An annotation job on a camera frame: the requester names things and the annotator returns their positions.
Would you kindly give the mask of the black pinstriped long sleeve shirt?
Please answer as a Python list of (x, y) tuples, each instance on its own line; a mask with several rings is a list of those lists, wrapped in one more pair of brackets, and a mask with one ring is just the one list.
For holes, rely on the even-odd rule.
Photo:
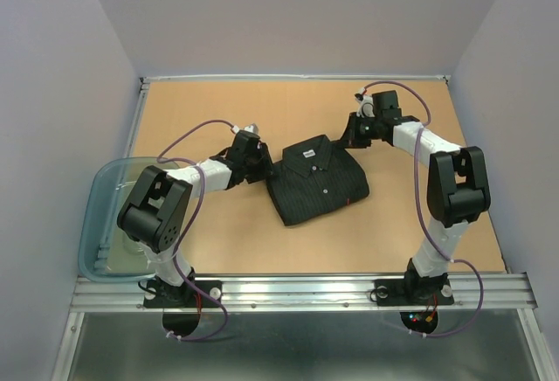
[(284, 148), (266, 188), (285, 226), (300, 225), (369, 196), (361, 165), (326, 135)]

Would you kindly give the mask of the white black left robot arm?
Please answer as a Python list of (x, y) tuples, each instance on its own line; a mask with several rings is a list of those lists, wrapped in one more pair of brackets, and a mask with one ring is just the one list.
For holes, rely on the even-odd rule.
[(198, 298), (194, 269), (179, 252), (190, 228), (183, 221), (191, 199), (272, 175), (267, 145), (254, 125), (235, 128), (230, 147), (200, 163), (176, 170), (145, 168), (121, 207), (116, 224), (141, 246), (155, 276), (140, 285), (145, 306), (184, 307)]

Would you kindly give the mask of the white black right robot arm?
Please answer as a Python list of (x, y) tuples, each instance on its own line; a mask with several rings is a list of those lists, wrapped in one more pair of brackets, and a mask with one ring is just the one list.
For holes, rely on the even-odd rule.
[(413, 167), (427, 168), (426, 203), (430, 219), (419, 224), (424, 241), (400, 279), (377, 279), (373, 297), (380, 306), (419, 306), (435, 299), (451, 304), (448, 267), (468, 226), (491, 204), (483, 151), (462, 147), (431, 132), (412, 115), (404, 115), (397, 92), (355, 94), (359, 104), (349, 116), (339, 145), (365, 149), (387, 142), (413, 157)]

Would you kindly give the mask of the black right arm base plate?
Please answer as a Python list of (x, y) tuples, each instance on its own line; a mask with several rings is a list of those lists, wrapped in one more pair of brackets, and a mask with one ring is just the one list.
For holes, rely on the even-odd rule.
[(444, 296), (442, 285), (437, 282), (406, 282), (403, 279), (376, 279), (373, 282), (375, 301), (380, 307), (411, 307), (453, 305), (452, 295)]

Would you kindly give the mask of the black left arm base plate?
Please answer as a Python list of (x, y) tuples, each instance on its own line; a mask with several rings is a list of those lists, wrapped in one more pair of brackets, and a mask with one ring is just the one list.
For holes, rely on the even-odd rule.
[(153, 278), (139, 281), (137, 285), (144, 293), (144, 308), (218, 308), (214, 301), (200, 295), (185, 282), (175, 287), (159, 278)]

